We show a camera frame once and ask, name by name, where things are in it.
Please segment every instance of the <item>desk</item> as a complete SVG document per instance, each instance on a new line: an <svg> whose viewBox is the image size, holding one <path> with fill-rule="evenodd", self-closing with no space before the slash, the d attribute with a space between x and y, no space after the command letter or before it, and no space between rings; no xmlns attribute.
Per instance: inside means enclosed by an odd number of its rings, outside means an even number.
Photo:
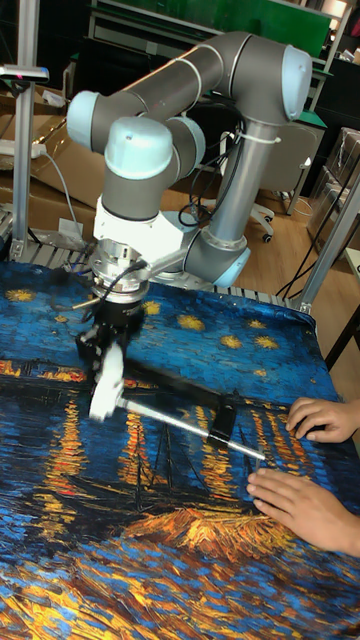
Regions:
<svg viewBox="0 0 360 640"><path fill-rule="evenodd" d="M80 312L50 308L52 295L67 306L86 292L56 290L49 274L0 264L0 637L358 635L359 561L259 514L245 490L251 460L135 414L88 419ZM145 309L130 357L233 393L235 440L263 445L270 467L316 479L360 514L352 442L285 430L297 396L336 399L311 318L160 285ZM208 425L205 407L179 408Z"/></svg>

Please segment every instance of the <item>wooden floor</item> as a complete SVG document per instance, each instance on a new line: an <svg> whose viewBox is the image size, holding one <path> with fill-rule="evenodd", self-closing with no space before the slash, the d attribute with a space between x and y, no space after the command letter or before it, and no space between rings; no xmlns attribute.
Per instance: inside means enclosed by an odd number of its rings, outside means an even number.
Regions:
<svg viewBox="0 0 360 640"><path fill-rule="evenodd" d="M296 272L302 258L310 246L306 230L309 220L298 212L289 217L284 215L284 205L275 196L266 194L259 202L270 206L279 213L273 221L274 236L268 244L262 241L263 231L255 222L249 222L246 229L251 249L249 261L240 274L237 285L262 293L275 294ZM163 209L176 210L187 202L184 194L168 191L164 194ZM298 209L309 213L305 203L299 202ZM308 261L310 265L317 257L313 250ZM296 293L305 279L294 285L291 293ZM317 322L318 340L325 357L359 304L360 287L347 265L338 263L333 267L316 297L312 315ZM347 401L360 398L360 351L352 340L331 371L335 388Z"/></svg>

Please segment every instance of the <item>metal pole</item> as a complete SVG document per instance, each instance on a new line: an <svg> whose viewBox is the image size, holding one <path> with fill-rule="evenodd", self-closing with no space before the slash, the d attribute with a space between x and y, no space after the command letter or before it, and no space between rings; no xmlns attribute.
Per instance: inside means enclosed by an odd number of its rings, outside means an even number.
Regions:
<svg viewBox="0 0 360 640"><path fill-rule="evenodd" d="M151 407L147 407L143 404L140 404L139 402L133 402L132 400L125 400L125 398L120 398L118 400L118 407L122 407L127 411L133 411L134 413L146 416L147 418L153 418L154 420L165 422L165 424L171 424L173 427L178 427L179 429L183 429L184 431L194 433L195 435L200 436L200 438L207 439L209 437L209 432L206 431L206 429L193 427L191 424L188 424L184 420L178 420L177 418L173 418L172 416L169 416L166 413L162 413L161 411L151 409ZM249 447L237 444L237 442L234 442L233 440L225 442L225 440L222 441L221 438L217 439L220 443L224 444L224 447L234 449L234 451L243 453L246 456L251 456L252 458L256 458L257 460L265 460L265 455L261 451L255 451L255 449L250 449Z"/></svg>
<svg viewBox="0 0 360 640"><path fill-rule="evenodd" d="M339 42L340 42L340 40L341 40L341 38L343 36L343 33L345 31L345 27L347 25L347 21L348 21L348 19L350 17L350 14L351 14L352 10L353 10L353 7L351 7L351 6L347 6L346 9L345 9L345 12L344 12L344 15L343 15L343 17L341 19L339 28L338 28L338 30L336 32L335 40L331 45L331 48L330 48L330 51L329 51L329 55L328 55L327 60L326 60L326 64L324 66L324 71L326 73L329 72L329 69L331 67L332 61L334 60L335 53L337 52ZM318 86L316 88L316 91L315 91L315 95L314 95L314 97L312 99L312 103L311 103L311 106L310 106L310 111L315 111L315 107L316 107L317 102L318 102L318 100L320 98L320 94L321 94L321 91L322 91L322 88L323 88L325 82L326 82L326 78L324 80L320 80L319 81L319 84L318 84Z"/></svg>
<svg viewBox="0 0 360 640"><path fill-rule="evenodd" d="M39 28L40 0L20 0L18 65L35 67ZM34 115L34 83L16 100L15 161L13 186L12 260L19 259L26 248L32 125Z"/></svg>
<svg viewBox="0 0 360 640"><path fill-rule="evenodd" d="M309 313L311 305L317 295L324 279L343 246L351 226L360 211L360 174L356 178L341 213L328 237L317 261L311 271L301 295L296 298L295 309Z"/></svg>

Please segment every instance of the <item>cardboard box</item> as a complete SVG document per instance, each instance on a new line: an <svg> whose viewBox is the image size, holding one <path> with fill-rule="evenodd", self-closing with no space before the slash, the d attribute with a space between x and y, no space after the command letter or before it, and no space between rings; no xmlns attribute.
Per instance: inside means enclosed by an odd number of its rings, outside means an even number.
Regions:
<svg viewBox="0 0 360 640"><path fill-rule="evenodd" d="M42 100L42 91L43 88L37 89L36 100ZM8 116L0 117L0 130L7 120ZM15 139L15 118L4 137L7 140ZM34 116L33 141L46 144L47 152L63 174L70 196L90 207L96 207L96 201L103 190L103 156L73 142L67 134L66 119L62 116ZM10 170L13 162L11 157L0 156L0 169ZM31 176L64 192L60 177L46 156L31 161Z"/></svg>
<svg viewBox="0 0 360 640"><path fill-rule="evenodd" d="M322 192L320 192L318 194L318 197L313 201L313 204L312 204L313 214L307 225L308 233L312 239L315 238L320 228L320 225L322 224L325 216L329 213L330 208L334 204L341 189L342 189L341 184L337 182L334 178L332 178L330 182L327 182L324 185ZM329 219L325 223L325 226L321 230L319 237L315 241L315 247L318 252L321 251L330 233L332 232L334 225L336 224L337 219L339 217L339 213L341 212L346 202L346 198L348 194L349 194L349 190L346 189L344 193L341 195L338 202L336 203L333 211L331 212ZM354 221L349 231L348 238L351 237L351 234L358 223L359 216L360 214L357 215L357 219ZM360 227L355 232L355 235L349 242L348 246L351 247L352 249L360 250Z"/></svg>
<svg viewBox="0 0 360 640"><path fill-rule="evenodd" d="M11 171L0 173L0 203L13 201L13 178ZM94 228L95 210L82 202L72 200L73 210L80 225L83 238L91 241ZM72 221L65 196L51 187L32 179L29 196L29 227L44 231L59 231L64 221Z"/></svg>
<svg viewBox="0 0 360 640"><path fill-rule="evenodd" d="M360 131L343 127L334 148L326 162L326 167L341 186L348 189L354 185L360 173Z"/></svg>
<svg viewBox="0 0 360 640"><path fill-rule="evenodd" d="M336 178L333 176L331 171L326 168L326 166L321 167L321 171L318 175L318 178L313 186L309 197L309 204L313 211L316 211L318 206L318 200L323 198L324 189L327 184L339 184ZM344 191L345 195L349 193L349 189Z"/></svg>

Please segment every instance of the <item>cable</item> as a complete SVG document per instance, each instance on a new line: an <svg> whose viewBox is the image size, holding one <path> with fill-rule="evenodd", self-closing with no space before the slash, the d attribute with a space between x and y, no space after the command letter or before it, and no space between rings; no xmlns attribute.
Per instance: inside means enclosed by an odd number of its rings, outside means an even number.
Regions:
<svg viewBox="0 0 360 640"><path fill-rule="evenodd" d="M36 244L42 245L42 242L40 242L39 238L35 235L33 230L30 229L30 227L28 227L28 234L34 240L34 242L36 242Z"/></svg>
<svg viewBox="0 0 360 640"><path fill-rule="evenodd" d="M205 170L205 168L206 168L206 167L208 167L208 166L210 166L210 165L211 165L211 164L213 164L214 162L215 162L215 163L217 163L217 168L219 168L219 167L221 166L222 162L223 162L223 161L228 157L228 155L229 155L229 153L230 153L230 151L231 151L232 147L233 147L233 145L232 145L232 146L231 146L231 148L230 148L228 151L226 151L225 153L222 153L222 154L220 154L220 155L216 156L216 158L213 158L212 160L209 160L208 162L206 162L206 163L205 163L205 164L204 164L204 165L203 165L203 166L202 166L202 167L201 167L201 168L196 172L196 175L195 175L195 177L194 177L194 179L193 179L193 181L192 181L192 183L191 183L191 186L190 186L189 202L187 202L187 204L186 204L186 205L184 205L184 206L180 209L180 211L179 211L179 213L178 213L179 222L180 222L180 224L182 224L184 227L189 227L189 228L198 227L198 226L199 226L199 223L201 224L201 223L206 222L207 220L210 220L210 219L211 219L211 217L212 217L213 213L212 213L212 212L210 213L210 211L208 211L208 209L206 209L206 207L202 207L202 205L201 205L201 198L204 196L204 194L206 193L206 191L210 188L210 186L211 186L211 185L212 185L212 183L214 182L214 180L215 180L215 178L216 178L216 175L217 175L217 174L216 174L216 171L214 171L214 172L212 173L211 180L210 180L210 181L209 181L209 183L205 186L205 188L202 190L201 194L198 196L198 198L197 198L197 203L195 203L195 202L193 201L193 199L192 199L192 198L193 198L193 190L194 190L194 187L195 187L195 184L196 184L197 179L199 178L200 174ZM200 213L200 210L201 210L201 212L204 212L204 211L205 211L205 212L207 213L207 215L208 215L207 219L205 219L205 220L204 220L204 219L201 219L201 220L199 220L198 222L194 222L194 223L184 222L184 221L181 219L181 216L182 216L182 214L184 213L184 211L185 211L186 209L188 209L188 208L197 208L197 210L198 210L198 214Z"/></svg>
<svg viewBox="0 0 360 640"><path fill-rule="evenodd" d="M347 179L345 180L345 184L342 186L342 188L341 188L341 190L339 191L338 195L336 196L336 198L335 198L334 202L332 203L331 207L329 208L329 210L328 210L328 212L327 212L326 216L324 217L324 219L323 219L322 223L320 224L319 229L317 230L317 232L316 232L316 234L315 234L314 238L312 239L312 242L311 242L311 244L310 244L310 247L309 247L309 249L308 249L308 251L307 251L307 253L306 253L306 255L305 255L304 259L302 260L302 262L301 262L301 264L300 264L299 268L297 269L297 271L296 271L296 273L295 273L295 276L292 278L292 280L290 280L290 282L288 282L288 283L287 283L287 284L285 284L281 289L279 289L279 291L275 294L276 296L279 296L279 295L280 295L280 293L282 293L282 292L284 291L284 289L286 289L286 291L285 291L285 293L284 293L284 295L283 295L283 298L282 298L282 299L284 300L284 299L286 298L287 294L289 293L289 291L290 291L291 287L293 286L294 282L296 282L296 280L298 280L298 279L299 279L299 278L301 278L303 275L305 275L305 273L307 273L307 271L308 271L308 270L307 270L306 272L304 272L304 273L301 273L301 269L303 268L303 266L304 266L304 264L305 264L306 260L308 259L308 257L309 257L309 255L310 255L311 251L312 251L312 250L313 250L313 248L315 247L317 239L319 238L319 236L320 236L320 234L321 234L322 230L324 229L324 227L325 227L326 223L327 223L327 222L328 222L328 220L330 219L330 216L331 216L332 212L334 211L334 209L335 209L335 207L336 207L337 203L339 202L339 200L340 200L341 196L343 195L343 193L344 193L345 189L347 188L347 185L349 184L349 181L351 180L351 177L352 177L352 175L353 175L353 173L354 173L354 171L355 171L355 169L356 169L356 167L357 167L357 165L358 165L359 161L360 161L360 156L358 156L358 157L357 157L357 159L356 159L356 161L355 161L355 163L354 163L353 168L351 169L351 171L350 171L350 173L349 173L349 175L348 175Z"/></svg>
<svg viewBox="0 0 360 640"><path fill-rule="evenodd" d="M352 230L350 236L345 240L343 246L341 247L340 251L338 252L336 258L334 259L333 263L332 263L332 267L334 266L335 262L337 262L337 260L339 260L340 256L342 253L344 253L346 247L350 244L351 240L353 239L355 233L357 232L357 230L360 227L360 218L358 219L354 229ZM317 260L315 260L315 262L312 263L312 265L310 267L308 267L306 269L306 271L304 271L302 274L300 274L300 276L298 276L297 279L301 278L302 276L306 275L306 273L308 273L308 271L310 271L311 269L313 269L313 267L316 265ZM303 289L300 289L300 291L297 291L296 293L293 293L291 296L289 296L289 300L292 300L293 298L296 298L298 295L300 295L300 293L302 293Z"/></svg>
<svg viewBox="0 0 360 640"><path fill-rule="evenodd" d="M140 269L144 269L147 266L147 262L146 260L139 260L138 262L134 262L134 264L130 265L130 267L127 267L127 269L125 269L122 273L120 273L115 280L113 280L109 286L107 287L107 289L105 289L105 293L102 296L102 298L100 298L99 302L99 306L95 309L95 311L93 311L93 309L90 309L90 311L88 311L85 316L83 317L83 322L88 322L88 320L90 320L91 316L95 315L95 313L99 313L99 311L102 309L102 307L104 306L106 299L108 297L108 295L112 292L113 288L117 285L117 283L124 278L125 276L129 275L129 273L133 273L135 271L140 271Z"/></svg>
<svg viewBox="0 0 360 640"><path fill-rule="evenodd" d="M296 207L294 207L294 211L296 211L297 213L300 213L302 216L306 216L307 218L311 218L311 216L312 216L312 206L311 206L310 202L305 200L305 198L298 198L297 202L299 202L299 201L303 202L304 204L307 204L307 206L311 210L311 213L305 213L305 211L300 211L300 209L296 209Z"/></svg>
<svg viewBox="0 0 360 640"><path fill-rule="evenodd" d="M66 186L66 182L65 182L65 180L64 180L64 176L63 176L63 174L61 173L61 171L60 171L60 169L59 169L59 167L58 167L57 163L56 163L56 162L55 162L55 160L54 160L54 158L52 158L52 157L51 157L51 155L50 155L49 153L44 153L43 155L44 155L44 156L46 156L46 157L47 157L47 158L52 162L52 164L54 165L54 167L55 167L55 169L56 169L56 171L57 171L57 173L58 173L58 175L59 175L59 178L60 178L60 180L61 180L61 182L62 182L62 185L63 185L63 187L64 187L66 200L67 200L67 203L68 203L68 206L69 206L69 210L70 210L70 213L71 213L72 219L73 219L74 224L75 224L75 228L76 228L77 234L78 234L78 236L79 236L79 238L80 238L80 240L81 240L82 245L83 245L83 246L86 246L86 245L85 245L85 242L84 242L84 240L83 240L83 237L82 237L82 233L81 233L81 231L80 231L79 223L78 223L78 221L77 221L77 219L76 219L76 216L75 216L74 210L73 210L72 205L71 205L70 195L69 195L68 188L67 188L67 186Z"/></svg>
<svg viewBox="0 0 360 640"><path fill-rule="evenodd" d="M218 211L219 207L221 206L221 204L223 203L229 189L231 186L231 183L234 179L238 164L239 164L239 160L240 160L240 155L241 155L241 151L242 151L242 146L243 146L243 137L241 137L240 142L238 142L238 137L239 136L243 136L246 134L246 125L245 125L245 120L242 117L240 111L237 109L237 107L232 104L229 103L225 100L221 101L219 100L219 98L216 96L214 103L211 104L206 104L202 105L202 106L207 106L207 107L213 107L215 104L219 104L223 107L226 107L227 109L234 111L236 113L237 116L237 120L238 120L238 128L240 129L240 132L238 131L237 136L235 137L235 140L233 141L231 147L229 149L227 149L224 153L219 154L218 156L216 156L216 158L212 158L211 160L209 160L208 162L206 162L196 173L192 183L191 183L191 187L190 187L190 192L189 192L189 202L180 209L179 213L178 213L178 219L180 224L182 224L184 227L187 228L196 228L199 226L199 224L203 224L205 222L208 222L209 220L212 219L212 217L215 215L215 213ZM238 155L236 157L236 161L234 163L234 167L231 173L231 176L226 184L226 187L223 191L223 193L221 194L220 200L217 202L217 204L215 205L215 208L213 209L213 211L209 211L206 207L203 207L201 205L201 198L204 196L204 194L206 193L206 191L210 188L210 186L212 185L212 183L215 180L216 177L216 171L213 172L211 179L209 181L209 183L205 186L205 188L203 189L203 191L201 192L201 194L197 197L197 202L195 203L193 200L193 191L194 191L194 187L196 184L196 181L198 180L200 174L202 173L202 171L204 171L204 169L212 164L215 163L216 168L218 169L219 167L221 167L222 163L225 162L225 160L228 158L228 156L230 155L231 151L233 150L234 146L239 145L239 149L238 149ZM184 211L186 209L197 209L197 214L198 214L198 218L199 220L195 223L187 223L184 222L182 220L182 214L184 213ZM200 217L200 214L205 213L206 217Z"/></svg>

